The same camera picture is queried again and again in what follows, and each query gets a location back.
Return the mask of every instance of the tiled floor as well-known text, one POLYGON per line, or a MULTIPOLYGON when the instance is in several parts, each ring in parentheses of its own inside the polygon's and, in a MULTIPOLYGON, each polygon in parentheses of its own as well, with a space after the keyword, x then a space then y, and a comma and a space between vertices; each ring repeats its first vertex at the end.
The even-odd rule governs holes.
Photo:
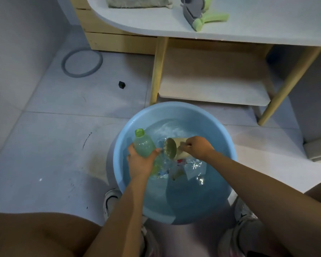
MULTIPOLYGON (((67 77, 60 69, 63 56, 85 45, 83 33, 74 28, 6 142, 0 154, 0 211, 64 212, 103 224, 104 194, 116 187, 114 142, 128 119, 148 104, 153 57, 103 53, 98 72, 67 77), (125 89, 118 87, 119 81, 126 83, 125 89)), ((67 67, 85 71, 96 56, 73 56, 67 67)), ((265 127, 257 125, 249 107, 194 104, 225 125, 242 164, 302 192, 321 182, 321 163, 306 159, 288 99, 265 127)), ((148 226, 164 256, 206 257, 216 256, 217 240, 232 223, 227 205, 191 225, 148 221, 148 226)))

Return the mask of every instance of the wooden table leg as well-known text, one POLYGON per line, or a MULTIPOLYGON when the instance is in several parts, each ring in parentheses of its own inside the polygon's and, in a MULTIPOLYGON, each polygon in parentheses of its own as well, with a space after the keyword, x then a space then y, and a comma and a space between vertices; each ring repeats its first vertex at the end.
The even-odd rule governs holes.
POLYGON ((306 47, 300 59, 291 70, 284 81, 279 91, 269 103, 268 107, 260 117, 258 124, 263 125, 277 110, 283 100, 287 97, 290 91, 294 88, 297 82, 301 79, 303 74, 307 71, 309 66, 314 62, 321 52, 321 47, 306 47))
POLYGON ((157 101, 168 40, 169 37, 157 37, 155 60, 153 62, 150 105, 155 104, 157 101))

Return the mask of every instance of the water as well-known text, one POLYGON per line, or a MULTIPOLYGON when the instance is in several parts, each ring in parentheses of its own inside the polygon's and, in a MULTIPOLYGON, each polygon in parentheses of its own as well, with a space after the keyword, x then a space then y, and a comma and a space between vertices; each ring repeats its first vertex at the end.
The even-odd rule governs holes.
MULTIPOLYGON (((153 140, 157 148, 163 148, 164 142, 167 138, 189 138, 195 135, 200 135, 192 127, 193 123, 189 121, 179 121, 175 119, 168 119, 159 121, 145 129, 153 140)), ((177 178, 186 175, 187 179, 196 178, 199 185, 204 184, 204 175, 206 173, 207 164, 201 160, 193 157, 174 161, 167 159, 162 153, 161 167, 158 173, 154 173, 150 178, 165 178, 176 180, 177 178)))

